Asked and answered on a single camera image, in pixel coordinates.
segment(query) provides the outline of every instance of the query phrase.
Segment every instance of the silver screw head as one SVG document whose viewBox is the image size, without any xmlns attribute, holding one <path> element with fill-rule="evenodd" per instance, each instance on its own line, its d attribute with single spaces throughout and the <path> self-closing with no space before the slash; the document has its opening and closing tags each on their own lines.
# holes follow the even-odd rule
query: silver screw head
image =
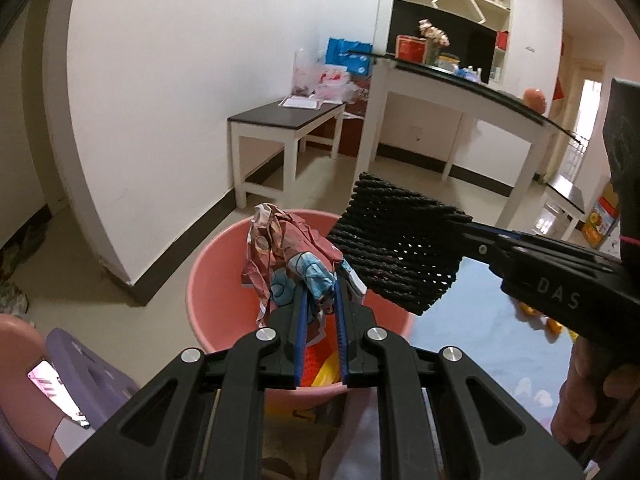
<svg viewBox="0 0 640 480">
<path fill-rule="evenodd" d="M 260 341 L 271 341 L 276 337 L 276 331 L 273 328 L 261 328 L 258 332 L 255 333 L 255 336 Z"/>
<path fill-rule="evenodd" d="M 180 359 L 185 363 L 195 363 L 200 360 L 202 352 L 197 348 L 187 348 L 180 354 Z"/>
<path fill-rule="evenodd" d="M 367 330 L 367 337 L 373 341 L 382 341 L 386 339 L 386 330 L 379 326 L 369 328 L 369 330 Z"/>
<path fill-rule="evenodd" d="M 455 346 L 447 346 L 443 351 L 442 355 L 447 361 L 460 361 L 462 359 L 462 350 L 460 348 L 456 348 Z"/>
</svg>

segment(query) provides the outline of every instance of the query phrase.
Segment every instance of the hand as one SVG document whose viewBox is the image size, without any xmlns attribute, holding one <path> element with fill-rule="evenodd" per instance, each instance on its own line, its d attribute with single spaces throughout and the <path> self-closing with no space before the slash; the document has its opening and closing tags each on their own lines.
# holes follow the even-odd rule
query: hand
<svg viewBox="0 0 640 480">
<path fill-rule="evenodd" d="M 591 424 L 596 411 L 596 386 L 589 380 L 593 349 L 585 338 L 578 338 L 571 354 L 569 373 L 560 388 L 560 403 L 551 422 L 553 436 L 566 446 L 571 441 L 581 444 L 590 436 L 600 434 L 605 424 Z M 604 382 L 607 397 L 629 400 L 640 387 L 640 367 L 624 365 L 614 371 Z M 629 410 L 627 416 L 607 435 L 607 445 L 596 461 L 606 460 L 620 438 L 634 422 L 640 420 L 640 402 Z"/>
</svg>

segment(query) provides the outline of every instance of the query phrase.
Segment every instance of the black mesh net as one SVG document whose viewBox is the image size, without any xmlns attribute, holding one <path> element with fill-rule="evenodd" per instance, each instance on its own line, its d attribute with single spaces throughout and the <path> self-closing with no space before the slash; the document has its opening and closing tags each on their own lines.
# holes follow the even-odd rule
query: black mesh net
<svg viewBox="0 0 640 480">
<path fill-rule="evenodd" d="M 456 280 L 462 260 L 455 206 L 360 175 L 327 238 L 374 292 L 420 315 Z"/>
</svg>

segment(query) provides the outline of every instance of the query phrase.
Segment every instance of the red box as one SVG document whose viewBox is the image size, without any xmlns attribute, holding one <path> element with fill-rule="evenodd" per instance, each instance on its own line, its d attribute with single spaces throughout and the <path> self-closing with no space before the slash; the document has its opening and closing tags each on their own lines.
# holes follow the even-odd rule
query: red box
<svg viewBox="0 0 640 480">
<path fill-rule="evenodd" d="M 412 63 L 422 63 L 426 40 L 415 36 L 396 37 L 396 57 Z"/>
<path fill-rule="evenodd" d="M 502 49 L 507 50 L 509 46 L 509 33 L 506 30 L 498 31 L 498 35 L 495 38 L 495 46 Z"/>
</svg>

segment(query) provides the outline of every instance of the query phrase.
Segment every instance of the floor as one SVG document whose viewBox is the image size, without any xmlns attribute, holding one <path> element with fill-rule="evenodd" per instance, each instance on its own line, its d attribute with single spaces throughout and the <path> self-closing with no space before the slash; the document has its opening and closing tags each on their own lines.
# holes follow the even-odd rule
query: floor
<svg viewBox="0 0 640 480">
<path fill-rule="evenodd" d="M 348 204 L 355 159 L 309 147 L 300 153 L 294 206 L 341 214 Z M 377 158 L 370 171 L 394 184 L 455 204 L 476 221 L 494 224 L 505 197 L 404 162 Z M 267 186 L 282 184 L 282 170 L 269 177 Z M 531 184 L 511 224 L 530 231 L 542 187 Z M 46 335 L 61 327 L 74 334 L 108 362 L 145 384 L 184 348 L 198 346 L 185 308 L 189 272 L 198 252 L 222 229 L 252 214 L 263 202 L 249 195 L 246 209 L 236 209 L 184 261 L 144 308 L 132 308 L 127 296 L 102 272 L 69 208 L 50 223 L 47 239 L 33 257 L 18 268 L 15 283 L 30 300 L 28 315 Z M 579 233 L 574 243 L 584 243 Z"/>
</svg>

